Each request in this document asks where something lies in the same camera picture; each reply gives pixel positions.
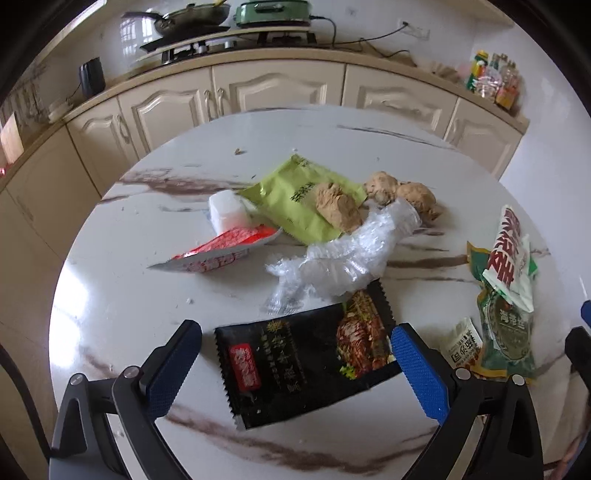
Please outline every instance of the electrical outlet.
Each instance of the electrical outlet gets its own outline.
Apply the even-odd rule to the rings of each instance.
[[[405,35],[410,35],[412,37],[418,38],[419,40],[429,40],[429,35],[431,34],[431,30],[428,28],[421,28],[406,20],[399,20],[398,21],[398,28],[402,28],[406,24],[407,26],[403,28],[400,33],[404,33]]]

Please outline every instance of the wok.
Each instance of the wok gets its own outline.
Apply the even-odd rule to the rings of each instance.
[[[166,37],[198,25],[219,25],[228,18],[229,13],[230,6],[226,4],[188,4],[186,8],[166,15],[158,12],[126,12],[123,18],[152,18],[156,32]]]

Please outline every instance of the brown ginger piece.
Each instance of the brown ginger piece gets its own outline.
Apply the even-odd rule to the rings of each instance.
[[[374,199],[382,206],[386,206],[396,200],[398,180],[384,171],[377,171],[363,184],[368,197]]]
[[[410,203],[420,215],[423,221],[435,220],[442,211],[436,205],[435,195],[425,185],[410,181],[399,185],[396,195]]]
[[[363,220],[355,200],[336,183],[316,186],[316,209],[328,223],[342,232],[351,233]]]

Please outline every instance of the green electric pot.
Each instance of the green electric pot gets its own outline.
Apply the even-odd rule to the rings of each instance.
[[[247,2],[236,9],[234,20],[241,28],[270,25],[310,25],[312,6],[305,0]]]

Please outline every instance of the round white marble table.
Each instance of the round white marble table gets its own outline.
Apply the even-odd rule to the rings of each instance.
[[[169,415],[157,421],[193,478],[403,476],[436,427],[403,375],[284,423],[247,432],[234,425],[213,329],[265,319],[260,307],[276,282],[265,260],[303,247],[285,236],[205,274],[147,269],[214,237],[206,217],[210,194],[256,182],[294,151],[354,181],[385,170],[433,190],[446,212],[397,246],[382,279],[395,320],[410,322],[431,344],[461,317],[471,316],[479,328],[466,241],[490,248],[501,207],[513,205],[540,267],[533,334],[540,376],[531,394],[547,449],[563,413],[570,363],[561,356],[568,327],[555,306],[557,269],[540,234],[496,180],[441,139],[385,113],[338,107],[223,117],[156,149],[110,189],[72,246],[54,299],[50,361],[58,405],[75,372],[90,380],[115,376],[193,319],[204,331],[202,353]],[[112,425],[133,478],[144,478],[116,418]]]

